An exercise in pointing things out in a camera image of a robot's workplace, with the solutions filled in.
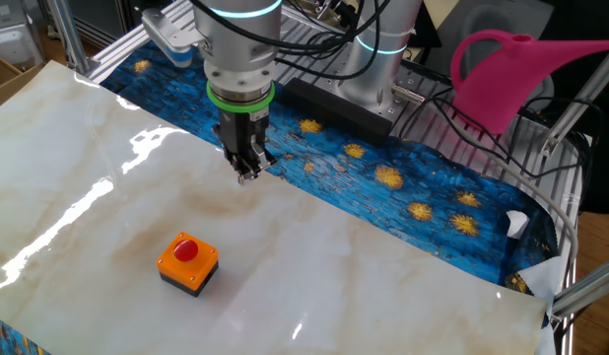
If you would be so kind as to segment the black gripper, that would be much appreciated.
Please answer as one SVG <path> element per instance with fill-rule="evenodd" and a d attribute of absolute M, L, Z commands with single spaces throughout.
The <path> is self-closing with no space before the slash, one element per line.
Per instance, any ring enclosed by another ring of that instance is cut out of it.
<path fill-rule="evenodd" d="M 214 131 L 223 145 L 226 159 L 237 173 L 240 185 L 276 163 L 274 156 L 264 147 L 267 127 L 267 107 L 253 112 L 219 109 L 219 122 Z M 243 157 L 251 157 L 252 169 Z"/>

